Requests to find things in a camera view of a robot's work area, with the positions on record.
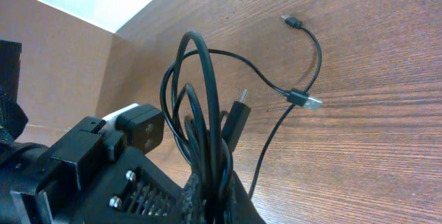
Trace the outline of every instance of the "bundle of cables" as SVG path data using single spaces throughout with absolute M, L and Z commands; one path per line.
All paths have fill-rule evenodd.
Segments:
M 224 223 L 224 210 L 226 209 L 226 202 L 229 196 L 229 186 L 231 184 L 231 178 L 233 174 L 233 149 L 229 148 L 228 138 L 222 135 L 221 120 L 222 117 L 227 115 L 225 111 L 220 111 L 220 105 L 218 100 L 218 91 L 215 81 L 215 73 L 210 57 L 210 53 L 226 55 L 244 62 L 256 74 L 264 81 L 265 84 L 270 86 L 276 92 L 287 97 L 287 101 L 291 103 L 289 108 L 284 112 L 279 121 L 273 128 L 268 140 L 266 141 L 264 148 L 256 166 L 255 175 L 249 190 L 249 197 L 253 196 L 253 191 L 258 180 L 258 174 L 264 158 L 265 152 L 270 145 L 273 136 L 275 135 L 278 127 L 282 121 L 287 117 L 290 111 L 296 106 L 302 106 L 309 109 L 317 109 L 322 102 L 314 97 L 311 97 L 307 92 L 318 77 L 321 62 L 322 53 L 318 40 L 314 35 L 302 26 L 302 22 L 289 16 L 282 16 L 285 19 L 285 23 L 292 28 L 303 30 L 314 41 L 318 50 L 318 61 L 316 71 L 313 78 L 308 83 L 307 87 L 303 90 L 291 89 L 284 90 L 278 86 L 272 84 L 249 60 L 227 51 L 208 49 L 201 35 L 196 31 L 188 31 L 182 38 L 180 46 L 178 48 L 177 57 L 175 63 L 173 63 L 166 74 L 164 75 L 161 90 L 160 90 L 160 102 L 167 124 L 175 136 L 178 149 L 184 156 L 186 161 L 191 165 L 192 172 L 198 175 L 202 187 L 202 200 L 205 202 L 205 219 L 207 223 Z M 190 40 L 193 40 L 196 45 L 196 50 L 192 50 L 185 53 L 186 47 Z M 182 62 L 187 57 L 192 55 L 199 55 L 202 71 L 204 75 L 204 83 L 206 86 L 207 103 L 209 109 L 209 130 L 206 127 L 204 115 L 198 102 L 195 89 L 191 84 L 185 84 L 181 91 L 178 93 L 178 78 L 180 76 L 180 69 Z M 171 102 L 172 102 L 172 115 L 169 112 L 169 108 L 166 103 L 166 87 L 170 77 L 171 82 Z M 187 115 L 184 118 L 184 129 L 187 137 L 183 132 L 182 125 L 180 123 L 180 117 L 178 111 L 181 106 L 181 102 L 184 96 L 187 95 L 191 106 L 193 117 Z

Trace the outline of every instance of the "wooden table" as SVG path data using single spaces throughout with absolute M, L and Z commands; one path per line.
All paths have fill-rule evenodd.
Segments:
M 250 59 L 275 84 L 302 88 L 315 66 L 303 21 L 323 48 L 311 93 L 317 112 L 295 109 L 263 163 L 253 203 L 268 223 L 442 222 L 442 0 L 154 0 L 117 32 L 97 112 L 159 103 L 160 82 L 182 35 Z M 213 55 L 221 109 L 244 88 L 252 112 L 234 153 L 249 188 L 285 99 L 245 65 Z M 186 60 L 206 109 L 200 61 Z M 148 157 L 183 186 L 189 166 L 169 129 Z

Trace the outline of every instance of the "brown wooden surface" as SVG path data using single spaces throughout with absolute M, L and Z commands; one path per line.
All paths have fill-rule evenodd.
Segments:
M 253 203 L 268 223 L 442 222 L 442 0 L 154 0 L 114 38 L 97 112 L 159 104 L 160 82 L 185 31 L 210 48 L 249 58 L 283 88 L 305 86 L 315 53 L 324 61 L 311 93 L 322 109 L 294 110 L 263 163 Z M 234 153 L 249 188 L 260 150 L 288 103 L 240 62 L 212 56 L 220 104 L 244 88 L 252 112 Z M 206 105 L 200 62 L 185 61 Z M 189 166 L 170 131 L 148 155 L 183 186 Z

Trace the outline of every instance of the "usb connector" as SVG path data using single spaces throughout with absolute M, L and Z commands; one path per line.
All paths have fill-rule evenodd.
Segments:
M 319 100 L 318 98 L 310 96 L 308 93 L 304 93 L 295 88 L 290 91 L 290 95 L 287 96 L 287 101 L 310 110 L 318 110 L 323 104 L 322 100 Z

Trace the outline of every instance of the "cable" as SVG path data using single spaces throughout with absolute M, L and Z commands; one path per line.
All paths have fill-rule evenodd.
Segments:
M 177 147 L 180 150 L 181 154 L 184 156 L 184 159 L 186 159 L 186 161 L 191 165 L 193 172 L 197 173 L 197 175 L 200 177 L 200 180 L 202 182 L 202 195 L 203 198 L 206 200 L 205 217 L 208 223 L 212 223 L 213 219 L 215 219 L 217 223 L 224 222 L 223 209 L 225 208 L 228 199 L 229 185 L 231 184 L 230 181 L 233 174 L 233 158 L 231 152 L 233 151 L 234 146 L 230 149 L 227 144 L 228 141 L 232 140 L 231 136 L 226 137 L 221 135 L 221 120 L 223 119 L 223 117 L 227 117 L 228 122 L 230 121 L 230 119 L 234 119 L 234 116 L 236 116 L 236 114 L 233 114 L 232 117 L 230 117 L 230 114 L 228 112 L 220 112 L 218 90 L 216 87 L 215 73 L 213 71 L 213 64 L 211 62 L 210 53 L 230 56 L 244 62 L 260 77 L 260 79 L 262 79 L 262 81 L 267 86 L 269 86 L 276 92 L 284 95 L 285 97 L 287 97 L 287 101 L 291 102 L 291 106 L 284 112 L 282 117 L 276 123 L 262 149 L 249 191 L 250 198 L 253 196 L 253 191 L 258 181 L 259 171 L 264 159 L 264 155 L 276 131 L 282 124 L 282 121 L 288 116 L 295 105 L 303 106 L 310 109 L 317 109 L 322 104 L 322 101 L 314 97 L 310 97 L 307 93 L 313 83 L 316 81 L 322 63 L 322 53 L 318 40 L 309 30 L 302 26 L 302 22 L 300 22 L 299 20 L 294 19 L 293 17 L 285 17 L 285 23 L 293 28 L 297 28 L 306 32 L 313 39 L 318 50 L 318 63 L 316 71 L 304 91 L 299 91 L 295 88 L 291 90 L 281 89 L 280 87 L 271 83 L 256 68 L 256 66 L 254 66 L 249 60 L 245 59 L 244 57 L 224 50 L 208 49 L 201 35 L 195 31 L 188 31 L 183 36 L 178 48 L 176 61 L 171 64 L 163 77 L 160 89 L 160 103 L 163 110 L 164 118 L 166 120 L 166 123 L 172 130 L 175 142 L 177 143 Z M 190 40 L 193 40 L 195 42 L 197 49 L 184 54 Z M 187 57 L 197 54 L 200 56 L 204 83 L 207 92 L 207 102 L 209 108 L 209 130 L 206 128 L 206 123 L 202 114 L 200 103 L 198 102 L 198 98 L 195 93 L 195 89 L 190 84 L 185 84 L 180 93 L 177 93 L 177 85 L 182 62 Z M 173 109 L 172 116 L 169 113 L 166 102 L 166 88 L 171 76 L 171 102 Z M 186 131 L 187 138 L 184 135 L 179 117 L 179 108 L 185 95 L 189 99 L 193 114 L 193 116 L 187 115 L 184 119 L 184 129 Z M 236 124 L 237 127 L 241 126 L 240 130 L 242 131 L 246 119 L 247 117 L 245 117 L 242 124 L 234 124 Z

